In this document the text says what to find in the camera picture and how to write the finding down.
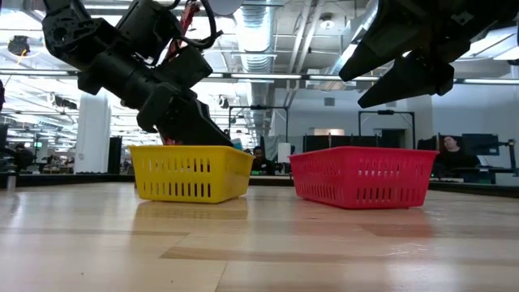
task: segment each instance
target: white column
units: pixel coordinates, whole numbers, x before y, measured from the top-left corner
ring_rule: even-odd
[[[519,79],[519,66],[510,66],[510,72],[512,73],[512,79]]]
[[[102,89],[96,96],[82,92],[75,146],[76,173],[108,171],[111,114],[107,91]]]

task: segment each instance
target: yellow basket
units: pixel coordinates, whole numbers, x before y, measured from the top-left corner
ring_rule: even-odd
[[[253,157],[223,146],[133,146],[139,197],[220,203],[244,195]]]

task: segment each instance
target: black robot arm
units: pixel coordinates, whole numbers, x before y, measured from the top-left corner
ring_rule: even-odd
[[[163,140],[189,145],[232,146],[211,120],[208,106],[190,88],[212,73],[201,49],[217,37],[207,0],[212,35],[205,41],[186,39],[177,18],[152,0],[134,0],[116,27],[92,19],[79,0],[44,0],[43,32],[47,50],[77,68],[78,88],[92,95],[106,88],[122,104],[138,110],[137,122]],[[172,40],[191,45],[175,58],[155,66]]]
[[[358,101],[363,108],[443,95],[453,88],[454,68],[449,63],[493,25],[513,23],[518,11],[517,0],[378,0],[373,24],[339,76],[349,81],[395,60]]]

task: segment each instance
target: wooden surface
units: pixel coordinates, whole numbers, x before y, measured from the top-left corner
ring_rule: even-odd
[[[347,211],[251,187],[219,205],[143,202],[132,183],[0,193],[0,291],[511,291],[519,200],[431,191]]]

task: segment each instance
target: man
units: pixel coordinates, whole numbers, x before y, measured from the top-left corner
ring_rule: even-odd
[[[34,162],[34,154],[31,150],[26,149],[23,143],[17,144],[15,147],[16,157],[16,172],[27,169]]]
[[[252,162],[252,171],[260,174],[276,175],[275,165],[272,161],[267,160],[260,146],[256,146],[253,150],[254,161]]]
[[[435,163],[444,166],[447,170],[456,168],[472,168],[479,165],[478,157],[466,155],[458,145],[456,138],[444,137],[444,149],[436,157]]]

